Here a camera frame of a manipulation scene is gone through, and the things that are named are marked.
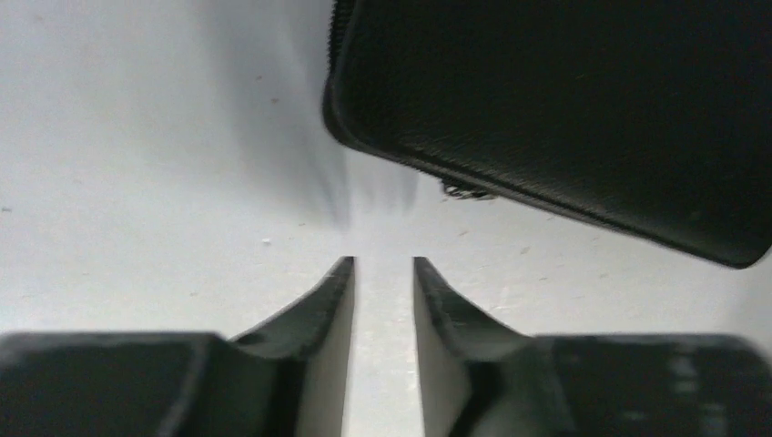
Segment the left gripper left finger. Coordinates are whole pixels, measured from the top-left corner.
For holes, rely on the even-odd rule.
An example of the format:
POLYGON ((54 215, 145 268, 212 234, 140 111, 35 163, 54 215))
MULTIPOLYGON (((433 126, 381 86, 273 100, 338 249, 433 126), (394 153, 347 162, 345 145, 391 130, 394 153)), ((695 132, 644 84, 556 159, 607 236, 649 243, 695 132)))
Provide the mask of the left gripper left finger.
POLYGON ((355 260, 252 330, 1 339, 4 436, 339 436, 355 260))

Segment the black zippered tool case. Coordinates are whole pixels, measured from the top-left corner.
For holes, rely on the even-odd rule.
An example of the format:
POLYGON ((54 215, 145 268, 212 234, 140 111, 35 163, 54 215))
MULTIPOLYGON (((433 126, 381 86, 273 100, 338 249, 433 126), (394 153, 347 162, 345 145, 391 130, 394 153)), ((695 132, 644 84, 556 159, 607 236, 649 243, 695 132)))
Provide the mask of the black zippered tool case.
POLYGON ((771 246, 768 1, 337 1, 342 145, 735 269, 771 246))

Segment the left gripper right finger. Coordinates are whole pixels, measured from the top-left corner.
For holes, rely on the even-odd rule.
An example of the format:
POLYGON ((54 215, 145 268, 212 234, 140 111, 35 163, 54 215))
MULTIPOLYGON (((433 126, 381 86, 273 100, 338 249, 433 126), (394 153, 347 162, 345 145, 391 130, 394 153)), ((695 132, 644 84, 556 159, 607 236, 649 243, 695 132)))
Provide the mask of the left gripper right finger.
POLYGON ((768 436, 771 367, 714 334, 527 336, 413 261, 428 436, 768 436))

